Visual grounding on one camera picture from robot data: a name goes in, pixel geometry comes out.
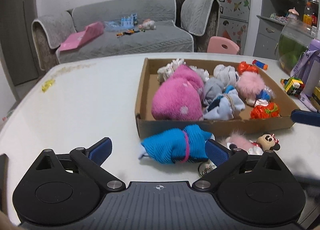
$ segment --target yellow stain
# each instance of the yellow stain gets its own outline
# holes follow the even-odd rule
[[[42,85],[42,92],[46,92],[49,89],[49,87],[51,87],[54,83],[54,79],[50,79],[44,82],[44,84]]]

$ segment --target pink chair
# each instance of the pink chair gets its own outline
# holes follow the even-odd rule
[[[211,37],[208,45],[208,53],[221,53],[236,55],[240,51],[239,46],[230,39],[223,37]]]

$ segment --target crosshair symbol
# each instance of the crosshair symbol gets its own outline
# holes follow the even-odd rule
[[[162,190],[162,189],[164,189],[165,187],[162,186],[162,185],[158,185],[158,186],[155,186],[154,188],[156,188],[156,189],[158,189],[158,190]]]

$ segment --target gray sofa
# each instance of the gray sofa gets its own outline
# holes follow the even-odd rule
[[[206,52],[209,39],[219,26],[217,0],[112,0],[81,6],[55,15],[41,16],[32,23],[39,65],[46,72],[60,63],[97,57],[148,52]],[[111,21],[138,14],[156,22],[156,30],[117,38],[117,32],[100,37],[71,51],[59,46],[73,32],[96,21]]]

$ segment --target sofa backrest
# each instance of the sofa backrest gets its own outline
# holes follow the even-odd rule
[[[76,31],[83,31],[90,23],[121,20],[135,13],[138,23],[146,19],[176,22],[176,0],[112,0],[74,8],[71,15]]]

